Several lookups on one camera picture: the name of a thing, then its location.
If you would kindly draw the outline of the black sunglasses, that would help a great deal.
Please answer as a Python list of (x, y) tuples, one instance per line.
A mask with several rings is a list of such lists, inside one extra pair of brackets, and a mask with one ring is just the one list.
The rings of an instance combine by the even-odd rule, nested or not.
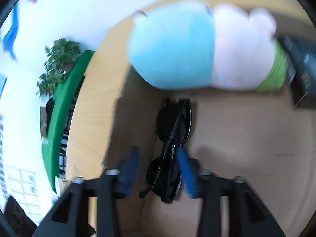
[(139, 193), (140, 198), (145, 198), (149, 192), (153, 192), (162, 202), (173, 202), (182, 185), (176, 149), (184, 145), (189, 138), (191, 125), (191, 101), (181, 99), (176, 102), (166, 98), (165, 106), (159, 111), (156, 119), (156, 133), (163, 142), (161, 155), (148, 166), (147, 188)]

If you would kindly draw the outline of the black UGREEN charger box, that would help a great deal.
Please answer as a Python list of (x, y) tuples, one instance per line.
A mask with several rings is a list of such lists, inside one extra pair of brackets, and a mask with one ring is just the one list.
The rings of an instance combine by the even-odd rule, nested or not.
[(280, 35), (278, 41), (286, 54), (294, 107), (315, 109), (315, 42), (289, 35)]

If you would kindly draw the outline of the brown cardboard tray box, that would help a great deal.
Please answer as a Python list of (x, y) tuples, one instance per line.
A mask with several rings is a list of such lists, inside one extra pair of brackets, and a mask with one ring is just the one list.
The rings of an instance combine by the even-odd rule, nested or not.
[[(106, 167), (114, 167), (133, 146), (140, 149), (132, 195), (118, 201), (123, 236), (195, 236), (201, 201), (181, 190), (168, 205), (155, 194), (140, 199), (150, 161), (162, 142), (155, 132), (165, 92), (146, 83), (129, 65), (126, 45), (131, 19), (114, 26), (102, 42), (107, 65), (118, 70), (113, 125)], [(315, 236), (315, 111), (296, 109), (288, 86), (275, 93), (217, 89), (177, 91), (192, 102), (190, 156), (223, 178), (244, 176), (286, 236)]]

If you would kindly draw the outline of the green covered side table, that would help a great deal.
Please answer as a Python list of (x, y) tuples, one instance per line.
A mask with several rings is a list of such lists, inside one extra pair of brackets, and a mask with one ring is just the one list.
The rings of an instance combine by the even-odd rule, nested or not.
[(42, 144), (42, 158), (51, 189), (55, 192), (55, 177), (59, 176), (59, 151), (72, 99), (78, 89), (84, 72), (94, 55), (94, 51), (85, 50), (75, 64), (64, 83), (59, 84), (53, 93), (55, 102), (48, 126), (48, 143)]

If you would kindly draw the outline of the potted plant large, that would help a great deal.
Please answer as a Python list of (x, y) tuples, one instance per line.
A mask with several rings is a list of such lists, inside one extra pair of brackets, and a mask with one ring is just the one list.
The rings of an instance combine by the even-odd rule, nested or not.
[(47, 60), (44, 62), (45, 72), (39, 76), (36, 83), (39, 98), (50, 97), (59, 84), (63, 84), (72, 70), (75, 60), (82, 54), (80, 43), (60, 38), (52, 47), (45, 47)]

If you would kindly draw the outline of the teal pink green plush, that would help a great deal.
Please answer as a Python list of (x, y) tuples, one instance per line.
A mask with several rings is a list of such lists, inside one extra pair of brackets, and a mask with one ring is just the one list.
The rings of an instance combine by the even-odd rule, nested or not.
[(287, 67), (276, 29), (265, 8), (178, 1), (134, 15), (127, 58), (162, 90), (276, 91)]

